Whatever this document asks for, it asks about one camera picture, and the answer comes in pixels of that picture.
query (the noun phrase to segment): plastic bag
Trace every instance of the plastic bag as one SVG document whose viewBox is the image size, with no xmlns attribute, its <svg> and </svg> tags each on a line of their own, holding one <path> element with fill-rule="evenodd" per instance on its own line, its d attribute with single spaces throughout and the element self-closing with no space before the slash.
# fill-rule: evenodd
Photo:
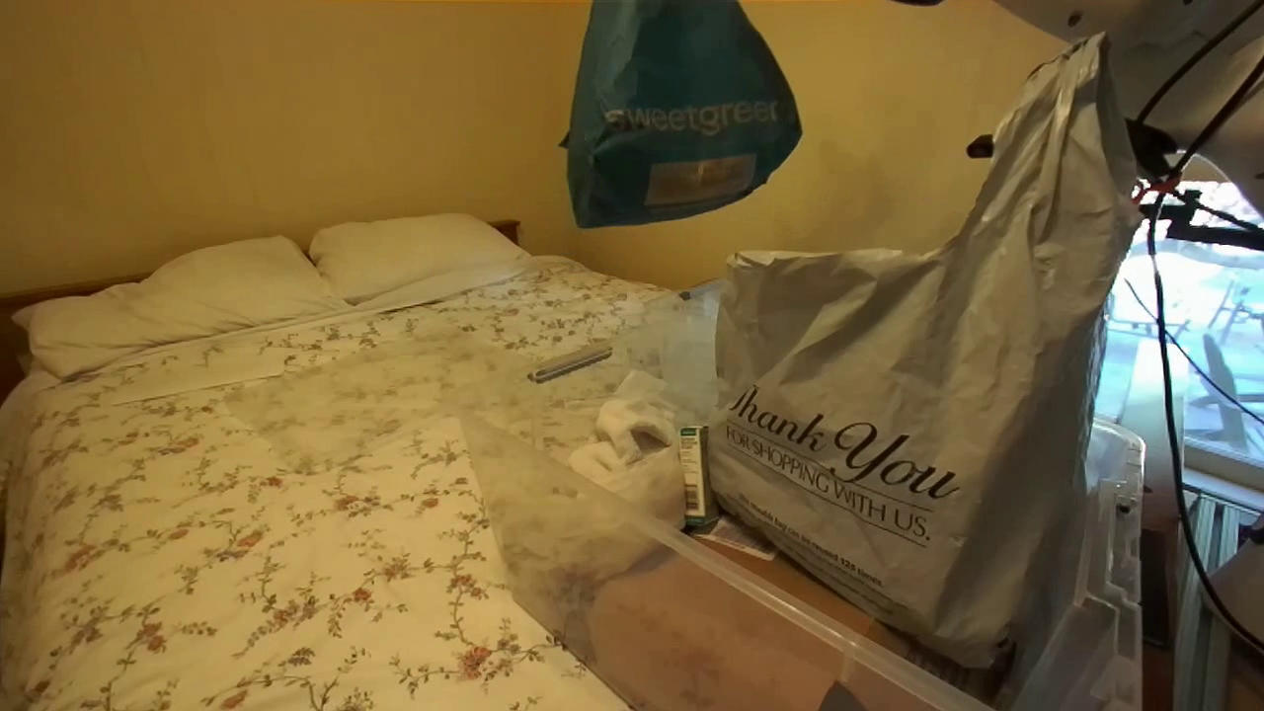
<svg viewBox="0 0 1264 711">
<path fill-rule="evenodd" d="M 740 0 L 593 0 L 566 137 L 582 224 L 731 204 L 797 136 L 790 82 Z"/>
<path fill-rule="evenodd" d="M 940 252 L 727 273 L 719 506 L 963 669 L 1006 655 L 1087 511 L 1097 316 L 1139 224 L 1097 63 L 1081 42 L 1033 75 Z"/>
</svg>

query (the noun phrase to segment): white shopping bag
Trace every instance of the white shopping bag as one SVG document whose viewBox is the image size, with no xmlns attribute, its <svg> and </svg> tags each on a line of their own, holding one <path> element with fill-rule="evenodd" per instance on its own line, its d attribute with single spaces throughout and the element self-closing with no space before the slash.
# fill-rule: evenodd
<svg viewBox="0 0 1264 711">
<path fill-rule="evenodd" d="M 872 616 L 992 669 L 1080 547 L 1094 345 L 1139 211 L 1104 40 L 1038 69 L 940 252 L 736 258 L 719 506 Z"/>
</svg>

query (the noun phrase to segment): white pillow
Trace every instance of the white pillow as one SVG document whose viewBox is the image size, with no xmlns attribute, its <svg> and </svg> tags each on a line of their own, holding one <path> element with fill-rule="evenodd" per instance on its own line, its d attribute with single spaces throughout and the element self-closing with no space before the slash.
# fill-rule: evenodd
<svg viewBox="0 0 1264 711">
<path fill-rule="evenodd" d="M 187 252 L 139 283 L 31 306 L 17 323 L 35 365 L 71 378 L 139 349 L 322 314 L 348 314 L 348 299 L 289 237 L 252 237 Z"/>
<path fill-rule="evenodd" d="M 308 244 L 327 283 L 360 307 L 408 307 L 522 273 L 509 237 L 469 214 L 343 221 Z"/>
</svg>

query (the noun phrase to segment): bed sheet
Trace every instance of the bed sheet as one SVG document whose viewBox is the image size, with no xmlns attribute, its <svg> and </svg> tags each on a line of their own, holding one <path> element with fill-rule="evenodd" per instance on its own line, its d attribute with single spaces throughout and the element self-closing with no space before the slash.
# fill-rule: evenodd
<svg viewBox="0 0 1264 711">
<path fill-rule="evenodd" d="M 673 291 L 572 261 L 4 408 L 0 707 L 619 707 L 507 587 L 447 395 Z"/>
</svg>

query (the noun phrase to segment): wooden headboard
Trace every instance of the wooden headboard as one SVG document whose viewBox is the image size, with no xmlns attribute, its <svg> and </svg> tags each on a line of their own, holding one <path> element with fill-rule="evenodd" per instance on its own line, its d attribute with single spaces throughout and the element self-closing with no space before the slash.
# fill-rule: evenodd
<svg viewBox="0 0 1264 711">
<path fill-rule="evenodd" d="M 522 240 L 522 221 L 490 221 L 497 235 L 507 235 L 507 240 Z M 41 291 L 17 291 L 17 296 L 0 296 L 0 398 L 25 378 L 25 354 L 27 354 L 27 331 L 20 323 L 13 323 L 13 316 L 27 306 L 41 299 L 56 299 L 56 296 L 87 296 L 99 291 L 106 283 L 123 283 L 123 281 L 94 281 L 94 283 L 64 283 L 64 287 L 41 287 Z"/>
</svg>

